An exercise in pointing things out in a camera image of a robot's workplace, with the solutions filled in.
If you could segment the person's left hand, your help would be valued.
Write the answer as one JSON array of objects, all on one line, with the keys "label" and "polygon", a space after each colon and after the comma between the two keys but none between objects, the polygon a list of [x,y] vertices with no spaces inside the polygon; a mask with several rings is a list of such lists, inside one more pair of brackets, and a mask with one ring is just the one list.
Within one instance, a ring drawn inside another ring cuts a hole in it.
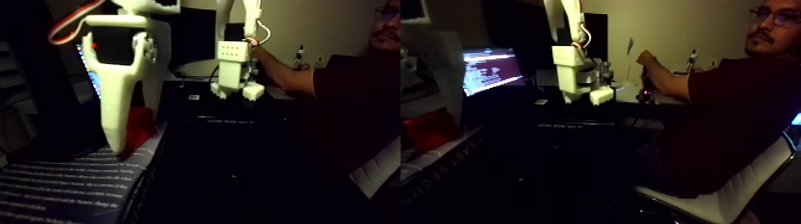
[{"label": "person's left hand", "polygon": [[642,51],[636,59],[636,63],[640,64],[643,67],[643,70],[646,71],[650,71],[659,66],[659,62],[655,56],[650,53],[650,51]]}]

